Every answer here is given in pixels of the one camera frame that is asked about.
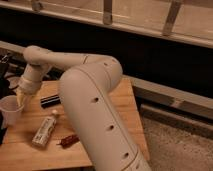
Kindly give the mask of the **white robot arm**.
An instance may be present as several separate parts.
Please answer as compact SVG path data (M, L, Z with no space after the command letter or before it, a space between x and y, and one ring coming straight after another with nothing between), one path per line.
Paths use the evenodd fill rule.
M60 101L96 171L151 171L109 98L123 75L117 59L38 46L25 48L23 57L27 66L19 88L26 95L38 92L51 68L63 71Z

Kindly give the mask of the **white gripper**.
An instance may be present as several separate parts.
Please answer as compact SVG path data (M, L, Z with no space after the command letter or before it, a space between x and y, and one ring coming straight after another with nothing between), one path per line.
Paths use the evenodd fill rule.
M18 106L22 106L25 103L25 94L34 95L39 90L39 84L36 82L28 81L28 80L20 80L19 83L19 91L22 94L17 93L17 104Z

